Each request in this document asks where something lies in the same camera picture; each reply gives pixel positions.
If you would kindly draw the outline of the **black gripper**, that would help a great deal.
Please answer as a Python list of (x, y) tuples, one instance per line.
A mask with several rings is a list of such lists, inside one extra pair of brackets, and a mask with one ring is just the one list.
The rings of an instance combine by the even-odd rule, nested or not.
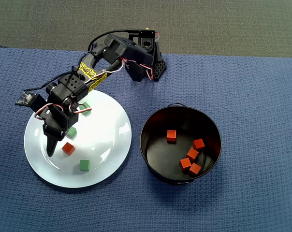
[(62, 141), (69, 128), (78, 122), (79, 115), (58, 106), (50, 105), (42, 111), (43, 132), (47, 136), (46, 151), (52, 157), (58, 141)]

